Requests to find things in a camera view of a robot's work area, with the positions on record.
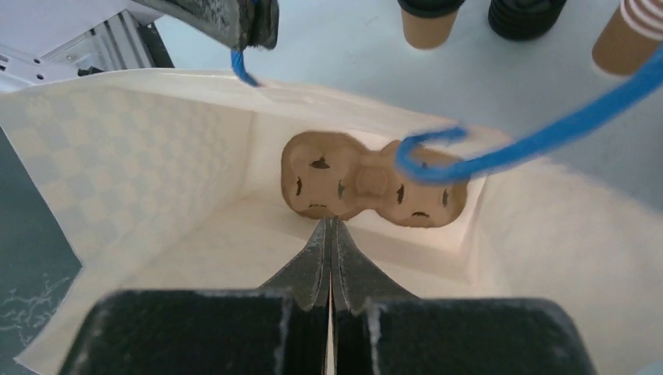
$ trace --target checkered pattern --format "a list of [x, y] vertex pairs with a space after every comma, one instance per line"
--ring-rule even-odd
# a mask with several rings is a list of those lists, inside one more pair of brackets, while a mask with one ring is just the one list
[[194, 226], [244, 168], [223, 110], [181, 99], [47, 88], [3, 98], [0, 124], [83, 264], [156, 217]]

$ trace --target paper bag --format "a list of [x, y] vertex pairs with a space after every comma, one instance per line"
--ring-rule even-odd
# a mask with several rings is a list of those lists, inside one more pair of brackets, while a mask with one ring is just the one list
[[[117, 288], [255, 288], [304, 245], [314, 221], [290, 210], [280, 155], [306, 130], [380, 149], [455, 124], [293, 84], [253, 89], [226, 73], [107, 73], [0, 97], [0, 126], [83, 264], [69, 294], [16, 359], [57, 373], [92, 305]], [[438, 149], [503, 145], [472, 127]], [[550, 298], [574, 318], [603, 374], [663, 355], [663, 217], [542, 158], [473, 180], [441, 228], [352, 218], [359, 248], [424, 298]]]

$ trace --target white floor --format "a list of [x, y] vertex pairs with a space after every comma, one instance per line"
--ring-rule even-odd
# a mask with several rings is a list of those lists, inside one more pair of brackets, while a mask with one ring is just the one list
[[[618, 0], [569, 1], [553, 30], [527, 43], [489, 28], [489, 0], [467, 0], [441, 48], [420, 52], [403, 39], [396, 0], [281, 2], [278, 46], [248, 51], [250, 72], [320, 84], [419, 112], [504, 130], [536, 130], [615, 86], [590, 51]], [[227, 69], [229, 51], [165, 17], [160, 33], [178, 68]], [[663, 90], [555, 158], [663, 209]]]

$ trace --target blue handle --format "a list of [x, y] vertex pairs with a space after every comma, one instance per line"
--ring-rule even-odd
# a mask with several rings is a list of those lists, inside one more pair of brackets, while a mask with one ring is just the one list
[[[257, 4], [259, 1], [260, 0], [253, 0], [253, 4]], [[231, 51], [230, 60], [231, 60], [232, 71], [235, 72], [235, 75], [237, 76], [237, 78], [239, 78], [240, 81], [255, 88], [260, 86], [260, 84], [258, 84], [258, 81], [255, 78], [253, 78], [253, 76], [249, 74], [249, 72], [246, 71], [246, 67], [244, 66], [243, 51]]]
[[461, 139], [460, 128], [427, 132], [406, 137], [396, 150], [396, 167], [423, 184], [449, 184], [483, 174], [495, 173], [574, 141], [605, 125], [663, 84], [663, 45], [629, 80], [583, 109], [566, 116], [536, 133], [495, 152], [450, 166], [421, 167], [409, 154], [426, 141]]

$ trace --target gray floor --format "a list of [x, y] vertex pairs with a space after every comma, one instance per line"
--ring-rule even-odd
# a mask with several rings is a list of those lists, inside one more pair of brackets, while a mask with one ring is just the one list
[[[618, 82], [594, 70], [591, 48], [619, 0], [569, 1], [554, 29], [527, 43], [487, 24], [490, 0], [467, 0], [448, 42], [431, 52], [403, 39], [396, 0], [281, 2], [278, 46], [248, 51], [257, 76], [320, 84], [519, 137]], [[170, 18], [157, 27], [175, 66], [228, 69], [228, 50]], [[663, 90], [553, 157], [663, 209]]]
[[50, 320], [81, 263], [0, 130], [0, 375]]

